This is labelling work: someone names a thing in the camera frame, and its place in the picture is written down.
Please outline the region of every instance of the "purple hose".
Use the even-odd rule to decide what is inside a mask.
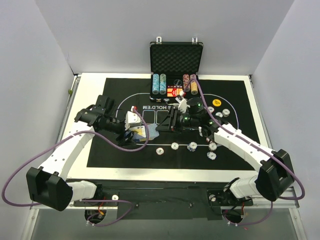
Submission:
[[[82,202],[88,202],[88,203],[96,203],[97,200],[82,200]],[[131,212],[131,210],[134,208],[134,204],[130,201],[125,201],[125,200],[98,200],[99,203],[125,203],[125,204],[130,204],[130,208],[122,215],[120,216],[119,218],[117,218],[116,220],[112,221],[112,222],[108,222],[108,223],[105,223],[105,224],[95,224],[95,223],[92,223],[90,222],[91,224],[93,224],[95,227],[106,227],[106,226],[109,226],[111,224],[115,224],[116,222],[118,222],[119,220],[123,219],[128,213]],[[96,216],[98,215],[99,213],[95,213],[95,214],[92,214],[91,216],[89,216],[87,218],[87,221],[90,221],[90,219],[93,217],[93,216]]]
[[[11,180],[15,177],[15,175],[17,175],[17,173],[20,172],[21,169],[23,169],[26,165],[28,165],[32,161],[36,160],[37,158],[41,157],[42,155],[52,151],[53,149],[55,149],[56,147],[60,146],[61,144],[64,144],[66,141],[70,140],[74,136],[77,136],[77,135],[80,135],[80,134],[94,134],[94,135],[98,136],[99,138],[105,140],[111,146],[113,146],[116,149],[119,149],[121,151],[132,153],[132,152],[137,152],[137,151],[142,150],[148,144],[148,141],[149,141],[149,129],[148,129],[146,121],[142,118],[142,116],[137,112],[137,110],[135,108],[133,109],[133,112],[135,114],[137,114],[138,117],[142,120],[142,123],[143,123],[143,125],[145,127],[145,131],[146,131],[146,141],[144,142],[144,144],[141,147],[138,147],[138,148],[135,148],[135,149],[125,149],[125,148],[122,148],[122,147],[114,144],[113,142],[111,142],[109,139],[107,139],[106,137],[104,137],[103,135],[101,135],[98,132],[95,132],[95,131],[78,131],[78,132],[74,133],[73,135],[70,135],[70,136],[66,137],[65,139],[61,140],[60,142],[56,143],[55,145],[53,145],[52,147],[48,148],[47,150],[44,150],[43,152],[39,153],[38,155],[32,157],[31,159],[26,161],[24,164],[22,164],[20,167],[18,167],[11,174],[11,176],[9,176],[9,178],[7,179],[7,181],[5,182],[5,184],[4,184],[3,188],[2,188],[2,192],[1,192],[2,200],[6,204],[14,206],[14,207],[32,207],[32,206],[40,205],[41,203],[14,203],[14,202],[11,202],[6,198],[6,189],[7,189],[8,185],[9,185],[9,183],[11,182]]]
[[[223,215],[223,217],[224,217],[225,220],[227,220],[228,222],[230,222],[230,224],[232,224],[232,225],[237,225],[237,226],[255,225],[255,224],[262,223],[264,220],[266,220],[268,217],[270,217],[273,208],[274,208],[274,203],[271,202],[271,206],[270,206],[270,210],[269,210],[268,214],[267,214],[264,218],[262,218],[262,219],[260,219],[260,220],[258,220],[258,221],[253,221],[253,222],[234,223],[234,222],[229,221],[229,220],[226,218],[226,215]]]
[[[207,111],[207,113],[209,114],[209,116],[211,117],[211,119],[220,127],[222,128],[224,131],[226,131],[228,134],[230,135],[234,135],[233,132],[229,131],[228,129],[226,129],[225,127],[223,127],[218,121],[217,119],[215,119],[215,117],[211,114],[210,110],[208,109],[208,105],[206,103],[206,100],[205,100],[205,96],[204,96],[204,93],[202,92],[202,89],[200,87],[200,84],[198,82],[197,79],[194,79],[194,81],[196,82],[197,86],[198,86],[198,89],[199,89],[199,92],[200,92],[200,95],[201,95],[201,99],[203,101],[203,105],[205,107],[205,110]],[[245,138],[243,138],[242,136],[239,136],[239,135],[234,135],[235,137],[237,137],[238,139],[241,139],[242,141],[244,141],[245,143],[247,144],[250,144],[251,142],[249,142],[248,140],[246,140]],[[306,191],[305,191],[305,188],[302,184],[302,182],[299,180],[299,178],[286,166],[284,165],[280,160],[278,160],[275,156],[269,154],[268,152],[266,152],[265,150],[263,150],[262,148],[254,145],[254,144],[251,144],[252,147],[254,147],[255,149],[259,150],[260,152],[264,153],[265,155],[267,155],[269,158],[271,158],[272,160],[274,160],[276,163],[278,163],[281,167],[283,167],[292,177],[293,179],[299,184],[300,188],[301,188],[301,196],[298,196],[298,197],[284,197],[284,196],[280,196],[279,198],[280,199],[285,199],[285,200],[301,200],[305,197],[306,195]]]

